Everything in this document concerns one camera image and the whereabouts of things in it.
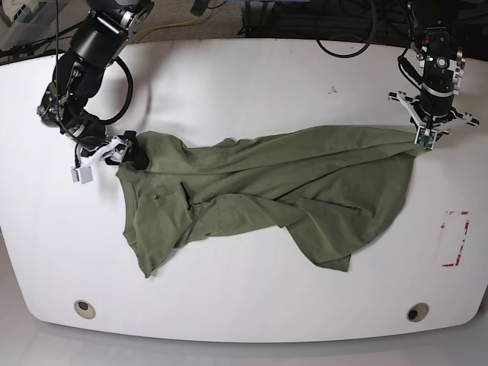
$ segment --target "cloth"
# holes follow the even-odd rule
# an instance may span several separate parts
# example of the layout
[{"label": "cloth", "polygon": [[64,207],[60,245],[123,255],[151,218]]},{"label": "cloth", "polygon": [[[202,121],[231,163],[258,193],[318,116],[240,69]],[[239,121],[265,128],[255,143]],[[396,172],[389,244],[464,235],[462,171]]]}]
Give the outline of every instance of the cloth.
[{"label": "cloth", "polygon": [[422,151],[414,139],[395,130],[327,126],[188,148],[174,136],[143,133],[148,169],[124,163],[117,173],[124,235],[146,278],[189,242],[270,226],[287,227],[313,264],[347,271],[350,255],[402,209]]}]

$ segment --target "yellow cable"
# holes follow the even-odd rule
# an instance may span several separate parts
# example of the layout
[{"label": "yellow cable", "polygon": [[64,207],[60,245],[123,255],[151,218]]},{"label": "yellow cable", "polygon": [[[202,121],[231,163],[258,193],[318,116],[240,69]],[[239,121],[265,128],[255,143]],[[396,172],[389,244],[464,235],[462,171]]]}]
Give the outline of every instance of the yellow cable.
[{"label": "yellow cable", "polygon": [[148,34],[151,34],[154,31],[159,31],[161,29],[166,29],[166,28],[173,28],[173,27],[184,27],[185,25],[190,25],[198,21],[200,18],[195,17],[194,19],[191,19],[190,21],[184,21],[181,23],[174,23],[174,24],[167,24],[167,25],[157,25],[155,27],[147,28],[145,30],[142,30],[139,34],[137,34],[131,41],[131,43],[139,43],[141,40],[143,40],[144,37],[146,37]]}]

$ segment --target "table surface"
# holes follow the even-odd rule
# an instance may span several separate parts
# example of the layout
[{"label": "table surface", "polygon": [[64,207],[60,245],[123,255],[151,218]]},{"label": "table surface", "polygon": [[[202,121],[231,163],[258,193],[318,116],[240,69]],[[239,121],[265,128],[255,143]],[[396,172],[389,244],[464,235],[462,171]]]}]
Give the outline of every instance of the table surface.
[{"label": "table surface", "polygon": [[[134,99],[111,132],[154,130],[210,146],[321,124],[413,131],[406,111],[387,101],[391,91],[414,95],[398,72],[400,53],[372,46],[334,59],[308,40],[131,46],[122,57]],[[95,181],[73,184],[74,143],[36,115],[53,66],[47,57],[0,68],[0,224],[36,318],[166,339],[312,342],[456,326],[477,312],[488,284],[486,63],[468,60],[455,100],[481,127],[460,127],[416,160],[403,211],[352,256],[349,273],[314,267],[286,230],[273,227],[193,242],[149,279],[122,236],[117,169],[99,164]],[[125,93],[124,74],[111,67],[87,109],[111,117]],[[96,317],[78,316],[77,300],[93,305]],[[406,315],[417,303],[430,312],[411,323]]]}]

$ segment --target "round hole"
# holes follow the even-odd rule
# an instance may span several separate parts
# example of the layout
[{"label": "round hole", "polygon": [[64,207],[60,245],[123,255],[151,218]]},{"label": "round hole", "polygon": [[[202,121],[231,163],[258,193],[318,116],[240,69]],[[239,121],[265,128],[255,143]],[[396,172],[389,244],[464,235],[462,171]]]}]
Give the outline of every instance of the round hole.
[{"label": "round hole", "polygon": [[418,303],[406,313],[406,318],[409,322],[418,323],[425,319],[429,313],[429,305],[426,303]]},{"label": "round hole", "polygon": [[95,308],[83,300],[75,302],[75,311],[80,317],[85,319],[93,319],[96,315]]}]

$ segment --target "olive green shirt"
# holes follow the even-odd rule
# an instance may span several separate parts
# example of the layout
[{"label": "olive green shirt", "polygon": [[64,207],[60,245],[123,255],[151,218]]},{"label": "olive green shirt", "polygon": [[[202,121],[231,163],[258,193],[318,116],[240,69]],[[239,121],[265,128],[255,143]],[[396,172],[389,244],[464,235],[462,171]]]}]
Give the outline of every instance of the olive green shirt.
[{"label": "olive green shirt", "polygon": [[423,151],[412,133],[370,127],[315,127],[204,148],[162,133],[138,139],[148,169],[124,163],[117,177],[124,235],[146,277],[189,242],[270,226],[287,227],[314,265],[347,271],[350,255],[402,209]]}]

